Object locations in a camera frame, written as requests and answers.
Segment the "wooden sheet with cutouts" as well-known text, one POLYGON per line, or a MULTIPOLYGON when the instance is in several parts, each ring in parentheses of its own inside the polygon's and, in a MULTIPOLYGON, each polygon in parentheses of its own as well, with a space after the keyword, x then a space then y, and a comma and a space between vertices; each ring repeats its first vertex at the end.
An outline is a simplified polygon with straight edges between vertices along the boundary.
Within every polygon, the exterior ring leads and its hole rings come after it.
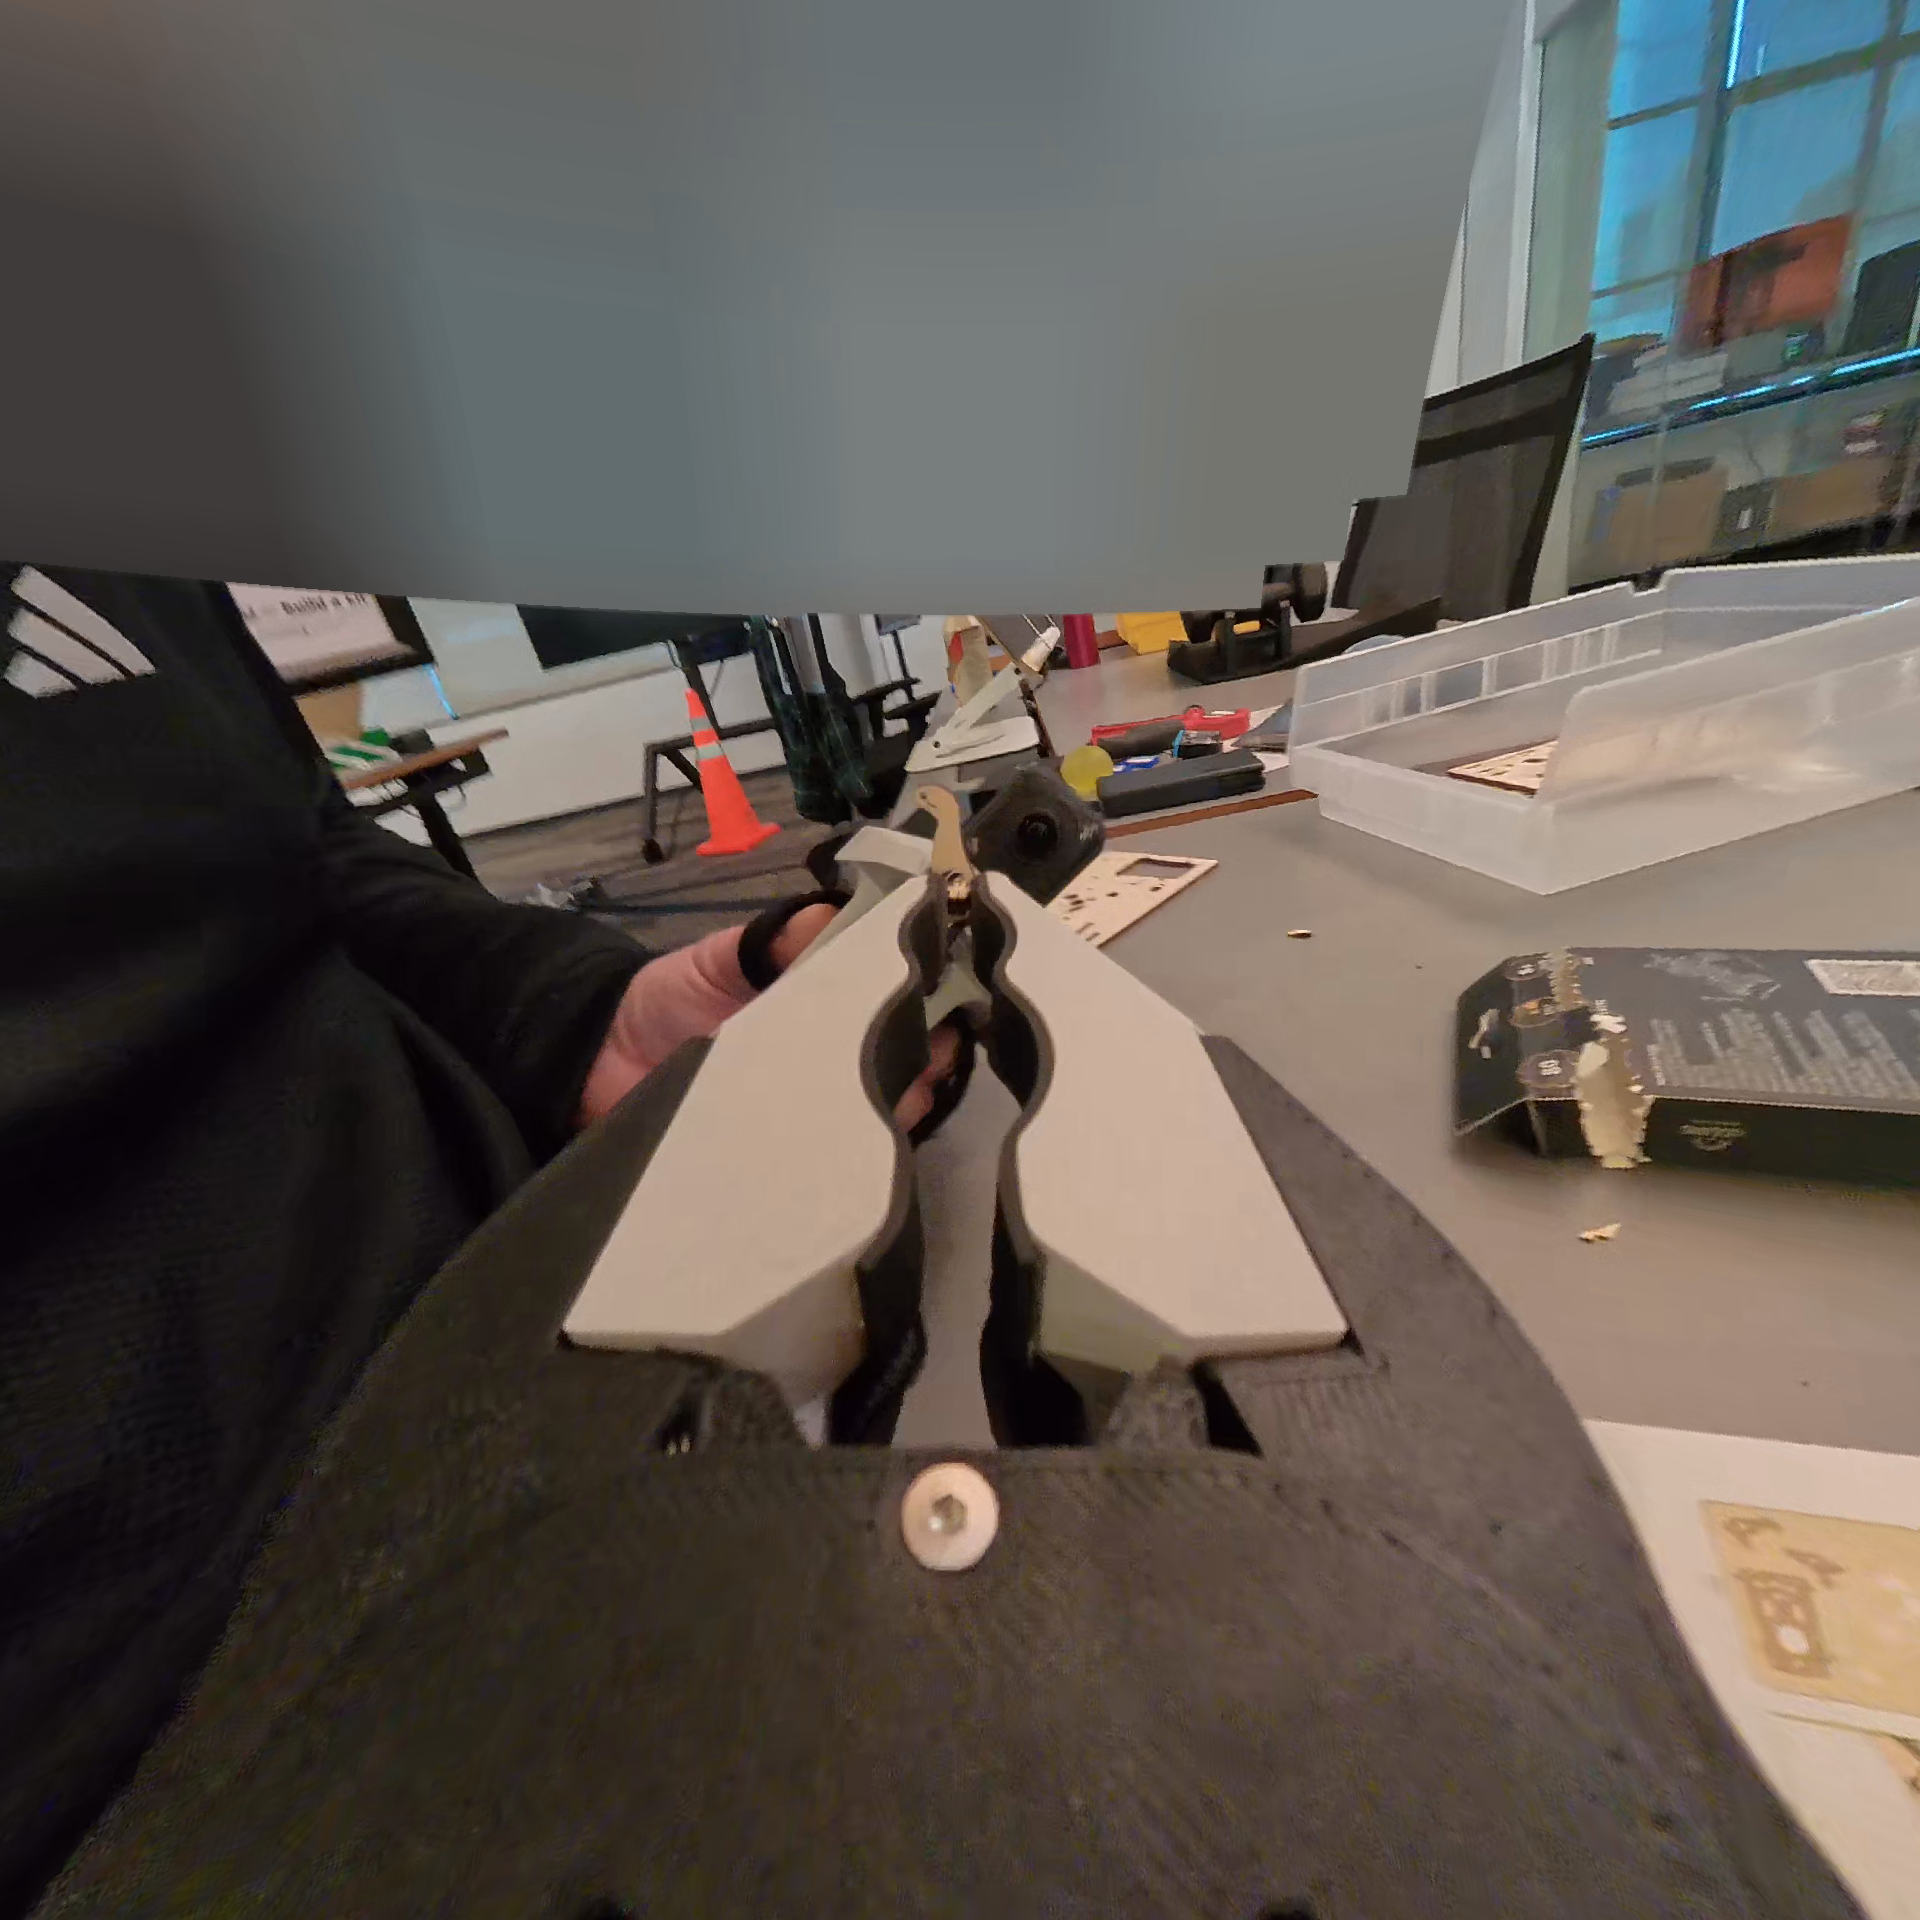
POLYGON ((1046 912, 1084 944, 1107 949, 1217 866, 1214 858, 1102 852, 1046 903, 1046 912))

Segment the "black tape dispenser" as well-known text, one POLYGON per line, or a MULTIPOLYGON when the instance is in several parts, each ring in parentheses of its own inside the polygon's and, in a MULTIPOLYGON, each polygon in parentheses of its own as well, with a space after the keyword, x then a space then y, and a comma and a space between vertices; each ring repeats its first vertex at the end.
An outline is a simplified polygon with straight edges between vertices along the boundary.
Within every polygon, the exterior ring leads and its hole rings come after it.
POLYGON ((1166 667, 1187 687, 1217 687, 1281 672, 1290 663, 1291 611, 1187 611, 1166 667))

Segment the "orange traffic cone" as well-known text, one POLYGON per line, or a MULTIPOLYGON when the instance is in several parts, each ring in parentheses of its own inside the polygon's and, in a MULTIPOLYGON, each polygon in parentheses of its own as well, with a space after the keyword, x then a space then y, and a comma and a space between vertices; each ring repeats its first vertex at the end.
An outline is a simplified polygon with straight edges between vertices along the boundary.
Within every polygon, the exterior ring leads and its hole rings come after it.
POLYGON ((698 847, 700 858, 741 858, 763 848, 779 837, 779 825, 756 813, 721 732, 698 689, 685 693, 690 747, 694 772, 704 795, 707 840, 698 847))

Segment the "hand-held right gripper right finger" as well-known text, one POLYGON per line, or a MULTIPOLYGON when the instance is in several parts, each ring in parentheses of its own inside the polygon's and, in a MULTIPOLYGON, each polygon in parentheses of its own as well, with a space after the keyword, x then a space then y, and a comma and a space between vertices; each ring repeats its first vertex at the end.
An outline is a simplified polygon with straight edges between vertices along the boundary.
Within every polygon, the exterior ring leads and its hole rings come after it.
POLYGON ((1000 1151, 992 1352, 1145 1376, 1325 1354, 1350 1327, 1200 1028, 1041 903, 976 882, 1000 1151))

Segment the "large window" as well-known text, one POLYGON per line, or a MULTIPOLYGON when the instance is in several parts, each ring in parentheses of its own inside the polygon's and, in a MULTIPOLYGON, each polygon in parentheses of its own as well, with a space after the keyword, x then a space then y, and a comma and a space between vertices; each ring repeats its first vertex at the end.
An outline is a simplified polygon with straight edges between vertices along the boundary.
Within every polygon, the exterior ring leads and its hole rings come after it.
POLYGON ((1538 5, 1528 348, 1593 340, 1544 587, 1913 553, 1918 5, 1538 5))

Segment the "white instruction booklet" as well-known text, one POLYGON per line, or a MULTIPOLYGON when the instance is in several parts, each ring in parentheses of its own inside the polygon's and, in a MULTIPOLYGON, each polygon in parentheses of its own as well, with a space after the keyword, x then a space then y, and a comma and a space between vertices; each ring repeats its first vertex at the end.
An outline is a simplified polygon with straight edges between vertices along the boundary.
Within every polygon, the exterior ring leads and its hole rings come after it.
POLYGON ((1682 1640, 1867 1916, 1918 1916, 1918 1460, 1588 1424, 1682 1640))

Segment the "white wall sign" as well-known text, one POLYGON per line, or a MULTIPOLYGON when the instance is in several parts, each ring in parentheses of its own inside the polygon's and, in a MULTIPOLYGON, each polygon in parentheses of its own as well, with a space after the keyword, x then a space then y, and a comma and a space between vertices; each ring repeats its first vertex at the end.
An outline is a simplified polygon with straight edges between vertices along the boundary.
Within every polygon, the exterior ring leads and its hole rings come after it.
POLYGON ((430 666, 411 603, 395 595, 228 583, 256 647, 288 689, 324 689, 430 666))

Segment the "black cardboard box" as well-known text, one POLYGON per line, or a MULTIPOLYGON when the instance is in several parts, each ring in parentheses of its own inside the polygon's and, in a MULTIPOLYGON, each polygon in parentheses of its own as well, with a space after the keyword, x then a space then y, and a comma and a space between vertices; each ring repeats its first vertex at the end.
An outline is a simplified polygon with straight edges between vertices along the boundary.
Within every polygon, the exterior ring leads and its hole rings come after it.
POLYGON ((1918 957, 1573 944, 1456 1002, 1456 1136, 1610 1171, 1918 1186, 1918 957))

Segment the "clear plastic organizer box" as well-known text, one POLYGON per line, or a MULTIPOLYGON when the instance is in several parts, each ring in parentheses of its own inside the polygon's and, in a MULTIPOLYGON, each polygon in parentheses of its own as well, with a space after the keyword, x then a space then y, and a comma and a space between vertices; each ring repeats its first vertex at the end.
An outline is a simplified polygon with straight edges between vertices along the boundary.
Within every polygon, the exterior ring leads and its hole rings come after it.
POLYGON ((1680 567, 1300 669, 1332 825, 1534 896, 1918 785, 1918 557, 1680 567), (1557 740, 1534 797, 1448 778, 1557 740))

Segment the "wooden side desk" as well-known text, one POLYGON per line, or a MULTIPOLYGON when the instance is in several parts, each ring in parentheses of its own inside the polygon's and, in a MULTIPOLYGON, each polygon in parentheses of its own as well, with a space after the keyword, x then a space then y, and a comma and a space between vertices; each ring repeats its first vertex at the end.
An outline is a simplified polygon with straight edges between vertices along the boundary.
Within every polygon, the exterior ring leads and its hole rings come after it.
POLYGON ((448 744, 427 744, 422 753, 384 753, 384 757, 348 755, 339 747, 328 755, 328 764, 358 812, 376 820, 410 812, 425 844, 456 874, 474 877, 474 861, 446 813, 443 797, 490 778, 486 749, 507 736, 506 727, 486 727, 448 744))

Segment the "black rectangular case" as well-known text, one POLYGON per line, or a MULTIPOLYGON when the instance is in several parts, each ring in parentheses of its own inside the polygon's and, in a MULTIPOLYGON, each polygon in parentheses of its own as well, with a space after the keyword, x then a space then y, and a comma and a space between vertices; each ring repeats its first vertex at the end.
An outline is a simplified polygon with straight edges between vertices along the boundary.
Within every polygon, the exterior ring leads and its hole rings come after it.
POLYGON ((1257 753, 1173 755, 1104 775, 1096 785, 1096 797, 1104 818, 1120 820, 1251 795, 1264 788, 1264 778, 1257 753))

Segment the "red and black tool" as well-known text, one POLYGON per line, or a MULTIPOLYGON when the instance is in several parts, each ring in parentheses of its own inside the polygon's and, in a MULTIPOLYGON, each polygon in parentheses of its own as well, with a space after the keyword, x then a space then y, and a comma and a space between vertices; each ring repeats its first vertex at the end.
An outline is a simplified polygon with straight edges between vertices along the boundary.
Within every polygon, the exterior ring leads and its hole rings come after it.
POLYGON ((1162 757, 1177 753, 1181 736, 1214 736, 1218 740, 1236 740, 1253 725, 1249 708, 1206 708, 1189 705, 1168 716, 1156 716, 1124 725, 1092 727, 1089 744, 1104 749, 1115 761, 1162 757))

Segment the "person's left forearm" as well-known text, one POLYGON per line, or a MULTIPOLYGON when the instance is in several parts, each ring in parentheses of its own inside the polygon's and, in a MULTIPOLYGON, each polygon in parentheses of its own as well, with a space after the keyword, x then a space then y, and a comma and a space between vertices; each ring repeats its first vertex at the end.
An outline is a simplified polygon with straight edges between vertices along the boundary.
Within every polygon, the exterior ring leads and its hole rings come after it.
POLYGON ((365 1355, 578 1129, 592 1056, 642 949, 501 903, 324 797, 237 807, 248 1027, 269 1249, 328 1343, 365 1355))

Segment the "person's left hand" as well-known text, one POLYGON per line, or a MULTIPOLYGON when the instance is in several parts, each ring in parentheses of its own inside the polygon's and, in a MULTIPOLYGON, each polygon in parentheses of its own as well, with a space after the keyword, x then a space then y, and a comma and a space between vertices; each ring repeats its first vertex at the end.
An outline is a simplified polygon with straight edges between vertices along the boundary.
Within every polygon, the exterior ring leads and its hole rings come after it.
POLYGON ((793 960, 792 929, 722 929, 633 976, 584 1081, 577 1125, 611 1115, 678 1048, 708 1040, 793 960))

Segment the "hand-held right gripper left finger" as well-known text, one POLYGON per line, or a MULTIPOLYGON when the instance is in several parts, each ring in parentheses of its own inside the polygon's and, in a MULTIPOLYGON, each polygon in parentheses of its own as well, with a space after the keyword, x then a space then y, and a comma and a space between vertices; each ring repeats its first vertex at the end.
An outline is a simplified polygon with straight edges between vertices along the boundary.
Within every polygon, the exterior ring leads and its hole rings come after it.
POLYGON ((569 1347, 715 1361, 793 1409, 898 1411, 923 1355, 905 1105, 931 1069, 940 887, 843 915, 700 1050, 569 1347))

